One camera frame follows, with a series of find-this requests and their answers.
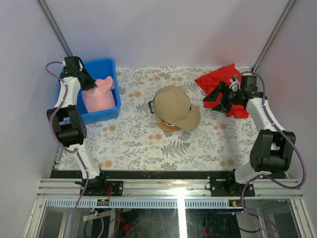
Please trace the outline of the pink cap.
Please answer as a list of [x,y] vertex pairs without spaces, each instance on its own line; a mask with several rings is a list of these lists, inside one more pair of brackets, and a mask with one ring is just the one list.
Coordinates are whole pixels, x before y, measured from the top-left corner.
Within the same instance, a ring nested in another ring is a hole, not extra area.
[[112,94],[114,80],[111,76],[105,79],[97,79],[96,87],[87,91],[82,91],[82,98],[88,113],[94,113],[113,109],[115,100]]

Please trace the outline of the red cloth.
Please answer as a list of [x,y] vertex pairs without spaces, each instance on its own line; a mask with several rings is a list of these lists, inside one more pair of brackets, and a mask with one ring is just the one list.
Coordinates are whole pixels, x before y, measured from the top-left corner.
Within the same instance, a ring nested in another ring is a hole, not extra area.
[[[238,73],[239,71],[235,68],[235,64],[231,64],[204,74],[197,78],[195,82],[207,96],[221,81],[224,81],[229,86],[231,84],[231,76],[237,75]],[[249,117],[249,113],[243,108],[243,106],[234,105],[226,116],[235,117],[236,119],[247,119]]]

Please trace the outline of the khaki cap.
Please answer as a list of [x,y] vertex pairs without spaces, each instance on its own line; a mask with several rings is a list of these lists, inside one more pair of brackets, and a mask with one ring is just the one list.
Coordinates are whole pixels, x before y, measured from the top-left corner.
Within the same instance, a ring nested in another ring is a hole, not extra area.
[[184,130],[194,130],[200,124],[199,108],[191,103],[184,89],[165,86],[156,92],[153,100],[157,121],[165,121]]

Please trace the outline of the wooden hat stand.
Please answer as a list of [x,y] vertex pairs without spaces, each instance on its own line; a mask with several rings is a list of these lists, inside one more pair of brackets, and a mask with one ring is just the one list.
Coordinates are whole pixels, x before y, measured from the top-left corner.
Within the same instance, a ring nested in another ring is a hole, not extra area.
[[158,120],[158,126],[165,132],[176,132],[179,131],[181,128],[175,125],[169,125],[161,120]]

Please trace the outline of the dark green cap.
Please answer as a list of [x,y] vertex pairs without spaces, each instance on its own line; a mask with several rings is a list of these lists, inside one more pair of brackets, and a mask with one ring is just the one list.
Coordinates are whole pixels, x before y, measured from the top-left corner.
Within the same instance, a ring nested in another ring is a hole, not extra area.
[[150,109],[150,113],[151,113],[151,114],[155,114],[156,111],[155,111],[154,100],[149,101],[149,102],[148,102],[148,106],[149,106],[149,109]]

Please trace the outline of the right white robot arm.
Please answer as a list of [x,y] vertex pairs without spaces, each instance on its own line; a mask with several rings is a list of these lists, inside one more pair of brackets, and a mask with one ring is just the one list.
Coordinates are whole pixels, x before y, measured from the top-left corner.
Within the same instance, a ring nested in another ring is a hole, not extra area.
[[258,131],[257,138],[250,152],[249,162],[233,172],[234,178],[226,183],[230,195],[238,195],[244,185],[258,175],[270,175],[289,169],[296,136],[285,131],[272,114],[266,96],[258,91],[254,76],[243,76],[241,82],[227,85],[221,81],[209,93],[204,102],[219,103],[213,111],[228,114],[233,106],[242,106],[252,117]]

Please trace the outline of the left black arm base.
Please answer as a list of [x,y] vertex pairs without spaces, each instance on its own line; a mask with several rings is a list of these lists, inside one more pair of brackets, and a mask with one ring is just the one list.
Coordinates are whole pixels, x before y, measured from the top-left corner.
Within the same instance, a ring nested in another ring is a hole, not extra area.
[[123,181],[106,180],[103,176],[92,179],[83,179],[76,182],[81,185],[80,194],[84,196],[120,197],[123,194]]

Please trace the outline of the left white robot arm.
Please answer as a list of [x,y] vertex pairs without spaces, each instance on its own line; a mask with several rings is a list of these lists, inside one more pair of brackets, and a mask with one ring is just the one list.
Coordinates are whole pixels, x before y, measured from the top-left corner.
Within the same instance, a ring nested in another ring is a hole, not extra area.
[[77,107],[78,93],[83,83],[92,80],[84,71],[82,63],[67,66],[58,76],[60,92],[52,109],[47,110],[51,133],[54,140],[68,154],[73,154],[82,173],[83,182],[92,184],[91,190],[96,195],[104,195],[108,191],[108,183],[102,180],[102,172],[94,161],[86,144],[87,129]]

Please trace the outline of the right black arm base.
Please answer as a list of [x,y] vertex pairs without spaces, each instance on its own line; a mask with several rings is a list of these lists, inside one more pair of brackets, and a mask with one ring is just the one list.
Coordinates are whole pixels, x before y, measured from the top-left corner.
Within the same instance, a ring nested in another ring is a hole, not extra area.
[[244,187],[245,184],[236,181],[233,171],[224,178],[210,179],[210,189],[213,197],[240,197]]

